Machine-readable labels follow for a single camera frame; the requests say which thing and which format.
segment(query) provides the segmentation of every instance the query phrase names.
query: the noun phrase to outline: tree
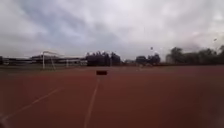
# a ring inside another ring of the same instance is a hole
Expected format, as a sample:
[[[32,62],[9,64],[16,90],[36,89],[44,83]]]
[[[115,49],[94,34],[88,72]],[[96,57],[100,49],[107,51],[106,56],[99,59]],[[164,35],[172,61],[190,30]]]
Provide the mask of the tree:
[[[198,52],[200,64],[216,64],[217,53],[212,49],[204,49]]]
[[[218,63],[220,63],[220,64],[224,64],[224,45],[222,45],[220,48],[220,53],[219,53],[219,55],[218,55],[218,57],[217,57],[217,61],[218,61]]]
[[[153,56],[148,56],[148,60],[147,60],[147,62],[149,63],[149,64],[151,64],[151,65],[155,65],[155,64],[158,64],[158,63],[160,63],[160,56],[159,56],[159,54],[155,54],[155,55],[153,55]]]
[[[0,65],[3,65],[3,57],[0,56]]]
[[[111,56],[106,52],[96,52],[93,54],[87,54],[86,60],[88,61],[88,66],[110,66],[112,65],[120,65],[121,59],[115,53],[111,53]]]
[[[111,53],[111,64],[113,66],[117,66],[117,65],[120,65],[121,64],[121,58],[120,58],[120,56],[118,56],[114,52]]]
[[[181,48],[174,47],[171,49],[170,56],[175,63],[183,63],[183,53]]]
[[[185,53],[184,63],[186,64],[199,64],[199,55],[196,52]]]
[[[137,56],[135,61],[138,64],[145,65],[148,60],[146,59],[145,56]]]

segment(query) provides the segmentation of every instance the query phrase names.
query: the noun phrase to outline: cloud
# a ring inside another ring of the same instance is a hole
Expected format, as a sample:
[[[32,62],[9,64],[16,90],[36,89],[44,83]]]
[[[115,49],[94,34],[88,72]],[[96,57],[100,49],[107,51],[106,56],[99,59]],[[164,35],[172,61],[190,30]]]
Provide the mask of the cloud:
[[[0,54],[48,49],[81,56],[106,50],[134,58],[150,54],[150,47],[163,56],[174,46],[217,48],[223,42],[223,5],[222,0],[3,0],[0,46],[9,50]]]

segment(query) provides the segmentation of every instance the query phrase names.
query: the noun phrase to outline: running track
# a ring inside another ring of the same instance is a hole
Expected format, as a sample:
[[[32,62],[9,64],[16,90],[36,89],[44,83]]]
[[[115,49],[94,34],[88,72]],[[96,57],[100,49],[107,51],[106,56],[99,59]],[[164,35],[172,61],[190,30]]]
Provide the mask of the running track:
[[[224,67],[5,74],[6,128],[223,128]]]

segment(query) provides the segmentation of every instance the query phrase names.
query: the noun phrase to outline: treeline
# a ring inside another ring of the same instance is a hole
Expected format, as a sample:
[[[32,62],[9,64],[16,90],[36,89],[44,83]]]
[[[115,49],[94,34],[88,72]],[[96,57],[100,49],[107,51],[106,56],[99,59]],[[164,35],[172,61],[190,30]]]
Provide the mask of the treeline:
[[[116,53],[107,52],[87,53],[87,66],[118,66],[121,65],[121,58]]]
[[[216,65],[224,64],[224,46],[218,51],[207,48],[198,52],[183,53],[182,48],[175,47],[167,55],[166,61],[174,64]]]
[[[137,64],[140,65],[157,65],[160,63],[160,56],[159,54],[155,54],[155,55],[149,55],[148,58],[146,58],[145,56],[137,56],[135,59],[135,62]]]

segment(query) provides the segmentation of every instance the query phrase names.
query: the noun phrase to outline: lane marking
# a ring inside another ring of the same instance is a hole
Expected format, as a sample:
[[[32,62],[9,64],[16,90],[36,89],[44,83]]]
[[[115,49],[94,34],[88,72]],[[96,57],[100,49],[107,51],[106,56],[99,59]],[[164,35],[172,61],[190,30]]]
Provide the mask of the lane marking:
[[[44,95],[44,96],[42,96],[42,97],[40,97],[40,98],[34,100],[34,101],[31,102],[30,104],[28,104],[28,105],[26,105],[26,106],[20,108],[19,110],[15,111],[15,112],[13,112],[13,113],[11,113],[11,114],[6,115],[5,117],[2,118],[2,122],[5,122],[7,119],[9,119],[9,118],[11,118],[11,117],[13,117],[13,116],[15,116],[15,115],[17,115],[17,114],[19,114],[19,113],[25,111],[25,110],[31,108],[34,104],[36,104],[36,103],[38,103],[38,102],[40,102],[40,101],[42,101],[42,100],[44,100],[44,99],[50,97],[51,95],[53,95],[53,94],[55,94],[55,93],[57,93],[57,92],[59,92],[59,91],[61,91],[61,90],[62,90],[62,88],[54,89],[53,91],[49,92],[47,95]]]
[[[89,124],[89,121],[90,121],[90,118],[91,118],[91,114],[92,114],[93,105],[94,105],[94,102],[95,102],[95,99],[96,99],[96,94],[97,94],[97,90],[98,90],[99,84],[100,84],[100,78],[97,79],[97,85],[96,85],[96,87],[94,89],[94,92],[93,92],[93,95],[91,97],[89,108],[87,110],[86,117],[85,117],[84,128],[88,127],[88,124]]]

